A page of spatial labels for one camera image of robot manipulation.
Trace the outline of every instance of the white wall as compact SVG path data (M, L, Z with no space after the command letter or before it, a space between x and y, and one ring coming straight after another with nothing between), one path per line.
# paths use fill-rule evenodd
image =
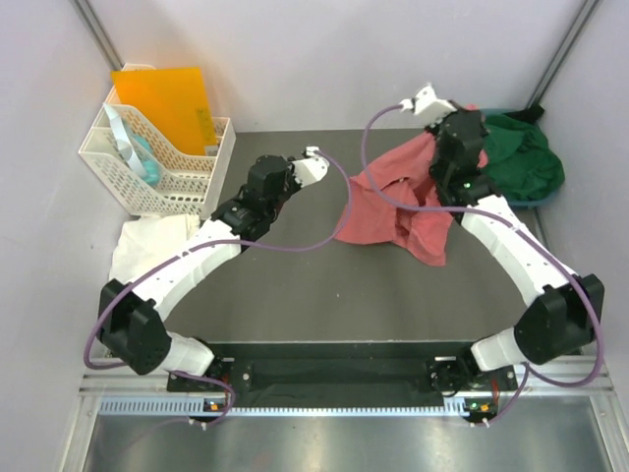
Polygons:
M606 0L543 101L566 184L543 211L550 246L605 284L606 360L629 416L629 3Z
M77 155L109 85L67 0L0 20L0 470L53 470L125 213Z
M92 0L125 61L202 66L237 131L363 128L426 81L523 106L579 3Z

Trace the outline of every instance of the orange folder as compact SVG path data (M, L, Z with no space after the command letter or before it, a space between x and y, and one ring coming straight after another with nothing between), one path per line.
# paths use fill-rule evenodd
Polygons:
M112 72L111 79L120 102L135 106L181 152L217 149L200 68Z

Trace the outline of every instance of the green cloth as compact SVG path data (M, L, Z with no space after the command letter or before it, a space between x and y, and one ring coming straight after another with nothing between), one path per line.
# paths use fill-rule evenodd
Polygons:
M557 190L565 176L559 157L537 125L505 115L485 120L488 164L484 168L509 201L542 200Z

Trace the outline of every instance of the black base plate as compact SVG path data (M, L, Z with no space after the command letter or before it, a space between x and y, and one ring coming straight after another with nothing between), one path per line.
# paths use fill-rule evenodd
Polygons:
M454 356L470 343L340 342L211 344L217 361L208 374L237 392L239 407L384 408L439 406L431 384L435 357ZM513 390L507 370L492 374ZM168 391L218 391L209 383L169 379ZM487 391L490 380L473 386Z

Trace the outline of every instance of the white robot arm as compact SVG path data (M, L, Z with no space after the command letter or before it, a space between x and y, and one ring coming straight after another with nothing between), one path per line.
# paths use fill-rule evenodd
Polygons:
M155 369L202 376L214 355L194 338L168 332L163 322L181 299L217 267L241 254L241 240L265 234L283 204L302 188L320 181L329 163L306 149L303 159L264 155L250 169L239 194L222 204L182 247L180 259L141 283L114 309L100 341L138 374ZM234 241L195 251L211 241ZM111 280L101 292L101 311L124 285Z
M527 306L522 318L504 331L481 339L457 358L456 369L464 382L485 372L531 362L543 364L589 344L595 330L588 310L567 276L587 295L600 320L604 289L593 274L580 277L570 267L550 261L543 245L511 211L493 182L478 168L486 129L479 110L466 110L454 102L450 108L426 86L404 110L429 111L427 130L436 140L429 174L439 201L455 220L489 250L516 284ZM465 207L466 212L458 208ZM502 224L496 215L507 224Z

